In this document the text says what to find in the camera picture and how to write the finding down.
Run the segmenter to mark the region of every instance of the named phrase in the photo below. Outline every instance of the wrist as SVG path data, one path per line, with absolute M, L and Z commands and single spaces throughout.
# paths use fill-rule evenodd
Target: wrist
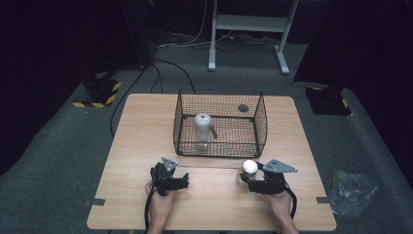
M 154 218 L 149 224 L 148 234 L 161 234 L 166 223 L 165 218 Z
M 298 233 L 290 215 L 278 215 L 275 217 L 282 234 Z

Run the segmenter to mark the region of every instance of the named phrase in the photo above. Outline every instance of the gray carpet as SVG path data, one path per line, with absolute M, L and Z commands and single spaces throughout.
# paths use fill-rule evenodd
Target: gray carpet
M 225 50 L 235 46 L 218 44 Z M 196 89 L 256 90 L 269 96 L 293 97 L 326 191 L 336 171 L 376 179 L 379 192 L 373 204 L 356 219 L 336 216 L 337 229 L 332 233 L 413 233 L 412 190 L 357 97 L 343 91 L 352 116 L 314 115 L 303 87 L 315 84 L 292 83 L 306 48 L 286 45 L 288 76 L 281 75 L 272 46 L 217 51 L 214 72 L 207 70 L 208 50 L 163 48 L 157 50 L 156 57 L 180 65 Z M 163 93 L 177 94 L 180 88 L 191 88 L 180 69 L 160 61 L 155 65 L 160 70 Z M 87 227 L 91 208 L 87 200 L 94 197 L 111 146 L 112 113 L 139 73 L 124 69 L 115 74 L 114 79 L 123 83 L 110 107 L 72 107 L 71 100 L 87 98 L 80 85 L 38 133 L 17 164 L 0 177 L 0 233 L 108 233 Z M 156 78 L 156 69 L 149 66 L 130 93 L 149 93 Z M 153 93 L 161 91 L 158 82 Z M 115 131 L 124 102 L 114 115 Z

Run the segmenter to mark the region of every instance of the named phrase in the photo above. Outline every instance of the metal shelf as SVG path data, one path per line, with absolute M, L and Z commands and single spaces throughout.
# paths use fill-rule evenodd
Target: metal shelf
M 282 50 L 288 36 L 289 28 L 292 25 L 295 10 L 297 9 L 299 0 L 292 0 L 291 9 L 286 18 L 271 18 L 271 17 L 253 17 L 253 16 L 234 16 L 234 15 L 220 15 L 217 14 L 217 0 L 214 0 L 213 14 L 212 14 L 212 33 L 209 46 L 209 62 L 208 69 L 215 70 L 215 36 L 217 29 L 227 30 L 245 30 L 245 31 L 267 31 L 267 32 L 281 32 L 282 39 L 280 44 L 275 46 L 277 58 L 279 59 L 282 74 L 289 74 L 288 66 Z

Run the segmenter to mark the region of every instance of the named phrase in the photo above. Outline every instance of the white object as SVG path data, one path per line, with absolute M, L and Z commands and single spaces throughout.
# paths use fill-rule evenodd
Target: white object
M 248 174 L 255 174 L 258 171 L 258 165 L 253 160 L 245 160 L 243 169 Z
M 206 113 L 200 113 L 195 116 L 194 130 L 197 141 L 207 141 L 211 126 L 210 116 Z

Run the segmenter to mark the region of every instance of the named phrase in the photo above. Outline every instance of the metal wire basket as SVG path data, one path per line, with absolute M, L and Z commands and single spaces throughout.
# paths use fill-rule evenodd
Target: metal wire basket
M 197 140 L 194 128 L 200 113 L 207 113 L 211 120 L 211 134 L 202 142 Z M 173 125 L 177 155 L 258 158 L 266 140 L 262 92 L 179 91 Z

